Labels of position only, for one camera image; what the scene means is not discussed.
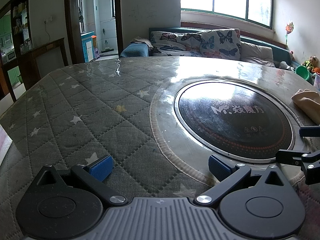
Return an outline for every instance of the green bucket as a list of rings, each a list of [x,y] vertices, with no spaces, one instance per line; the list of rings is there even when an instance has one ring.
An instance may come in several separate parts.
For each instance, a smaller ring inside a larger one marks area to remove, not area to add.
[[[296,74],[301,76],[304,80],[308,81],[310,78],[309,70],[305,66],[298,66],[296,68]]]

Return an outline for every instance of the black cooktop surface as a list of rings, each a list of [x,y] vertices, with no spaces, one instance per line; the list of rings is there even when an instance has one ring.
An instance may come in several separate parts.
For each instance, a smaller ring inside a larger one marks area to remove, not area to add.
[[[180,96],[179,111],[200,138],[236,156],[271,159],[292,142],[284,113],[260,93],[236,83],[191,86]]]

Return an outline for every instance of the power cord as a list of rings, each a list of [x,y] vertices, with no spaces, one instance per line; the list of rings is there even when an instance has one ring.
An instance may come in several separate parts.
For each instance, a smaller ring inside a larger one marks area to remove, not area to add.
[[[50,34],[47,32],[47,22],[45,21],[44,22],[44,30],[45,30],[45,32],[49,35],[49,41],[51,40],[51,36],[50,36]]]

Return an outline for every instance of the ribbed gray plate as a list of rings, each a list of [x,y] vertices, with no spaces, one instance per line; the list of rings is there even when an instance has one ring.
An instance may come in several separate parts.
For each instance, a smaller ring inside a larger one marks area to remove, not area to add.
[[[108,209],[99,224],[75,240],[245,240],[217,219],[210,208],[187,198],[136,197]]]

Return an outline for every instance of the green cabinet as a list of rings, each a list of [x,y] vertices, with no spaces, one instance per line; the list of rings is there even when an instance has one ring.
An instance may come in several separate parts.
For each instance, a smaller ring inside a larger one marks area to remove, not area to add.
[[[4,29],[4,34],[5,35],[11,33],[11,18],[10,18],[10,15],[5,15],[3,17],[3,29]]]
[[[11,85],[14,86],[15,84],[17,84],[19,81],[18,76],[20,75],[19,67],[8,70],[8,75]]]
[[[4,35],[4,17],[0,18],[0,36]]]

